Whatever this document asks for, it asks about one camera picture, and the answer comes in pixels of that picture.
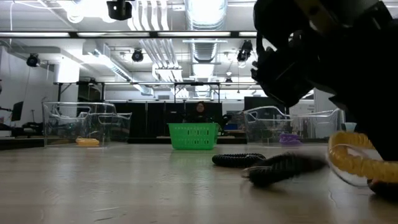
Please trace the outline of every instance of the table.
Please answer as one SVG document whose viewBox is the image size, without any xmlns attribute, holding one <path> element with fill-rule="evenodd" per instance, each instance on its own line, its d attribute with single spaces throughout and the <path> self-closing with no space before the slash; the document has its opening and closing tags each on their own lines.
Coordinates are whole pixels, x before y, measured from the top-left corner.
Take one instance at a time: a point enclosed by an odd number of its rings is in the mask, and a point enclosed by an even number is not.
<svg viewBox="0 0 398 224">
<path fill-rule="evenodd" d="M 257 189 L 240 169 L 215 167 L 217 153 L 295 148 L 165 145 L 110 149 L 33 148 L 0 152 L 1 223 L 398 223 L 397 205 L 356 189 L 329 170 Z"/>
</svg>

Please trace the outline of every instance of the transparent container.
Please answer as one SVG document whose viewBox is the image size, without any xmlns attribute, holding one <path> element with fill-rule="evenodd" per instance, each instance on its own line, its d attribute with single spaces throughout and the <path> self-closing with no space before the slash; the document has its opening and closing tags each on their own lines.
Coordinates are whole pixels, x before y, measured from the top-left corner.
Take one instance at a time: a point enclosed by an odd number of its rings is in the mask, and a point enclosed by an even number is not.
<svg viewBox="0 0 398 224">
<path fill-rule="evenodd" d="M 109 103 L 45 102 L 43 121 L 45 147 L 82 146 L 78 139 L 95 143 L 85 147 L 105 147 L 111 142 L 113 128 L 124 120 Z"/>
<path fill-rule="evenodd" d="M 283 114 L 274 106 L 244 111 L 248 143 L 296 146 L 326 143 L 341 129 L 341 110 L 309 114 Z"/>
</svg>

